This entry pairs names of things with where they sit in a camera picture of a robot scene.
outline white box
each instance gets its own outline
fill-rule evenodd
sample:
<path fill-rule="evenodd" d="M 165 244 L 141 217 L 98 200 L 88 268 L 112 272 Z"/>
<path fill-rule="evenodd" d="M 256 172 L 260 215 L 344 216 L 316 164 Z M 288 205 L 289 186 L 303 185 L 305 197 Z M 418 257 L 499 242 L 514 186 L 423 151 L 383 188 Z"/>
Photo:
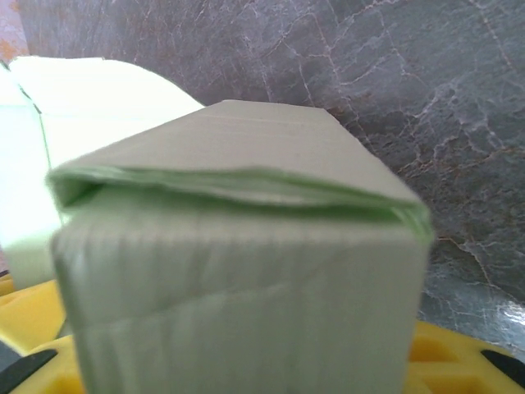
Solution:
<path fill-rule="evenodd" d="M 89 392 L 400 392 L 428 211 L 327 112 L 226 101 L 49 180 Z"/>
<path fill-rule="evenodd" d="M 50 168 L 203 107 L 161 76 L 102 58 L 18 57 L 2 68 L 0 96 L 0 245 L 17 288 L 53 277 L 48 240 L 61 219 L 43 183 Z"/>

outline gray marble wall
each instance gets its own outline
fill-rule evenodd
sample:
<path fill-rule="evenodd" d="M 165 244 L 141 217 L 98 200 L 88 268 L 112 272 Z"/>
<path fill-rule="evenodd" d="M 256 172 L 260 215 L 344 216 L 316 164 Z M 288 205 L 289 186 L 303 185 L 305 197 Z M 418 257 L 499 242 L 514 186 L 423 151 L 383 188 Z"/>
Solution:
<path fill-rule="evenodd" d="M 329 109 L 434 211 L 420 317 L 525 350 L 523 0 L 20 4 L 33 54 L 133 62 L 205 104 Z"/>

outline corrugated cardboard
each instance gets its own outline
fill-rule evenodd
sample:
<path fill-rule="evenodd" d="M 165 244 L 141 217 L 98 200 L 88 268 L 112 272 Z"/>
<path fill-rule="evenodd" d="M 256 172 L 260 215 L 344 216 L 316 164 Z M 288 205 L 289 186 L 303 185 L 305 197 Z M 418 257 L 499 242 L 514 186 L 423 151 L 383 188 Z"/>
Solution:
<path fill-rule="evenodd" d="M 49 181 L 90 392 L 400 392 L 428 212 L 323 110 L 225 101 Z"/>

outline folded flap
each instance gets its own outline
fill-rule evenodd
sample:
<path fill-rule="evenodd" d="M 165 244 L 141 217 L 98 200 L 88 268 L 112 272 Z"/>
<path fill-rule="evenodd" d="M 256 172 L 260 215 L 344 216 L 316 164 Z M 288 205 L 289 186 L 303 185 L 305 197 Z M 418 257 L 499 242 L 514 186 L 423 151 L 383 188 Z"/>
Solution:
<path fill-rule="evenodd" d="M 48 180 L 61 208 L 100 185 L 131 184 L 428 219 L 419 198 L 328 112 L 284 104 L 224 101 L 68 162 Z"/>

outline gray stone background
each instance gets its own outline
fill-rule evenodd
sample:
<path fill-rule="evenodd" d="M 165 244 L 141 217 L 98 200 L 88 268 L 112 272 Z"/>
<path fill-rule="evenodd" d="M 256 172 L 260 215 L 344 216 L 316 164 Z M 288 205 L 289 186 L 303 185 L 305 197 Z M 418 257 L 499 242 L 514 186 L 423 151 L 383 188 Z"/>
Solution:
<path fill-rule="evenodd" d="M 429 204 L 420 318 L 525 358 L 523 0 L 20 0 L 30 52 L 328 109 Z"/>

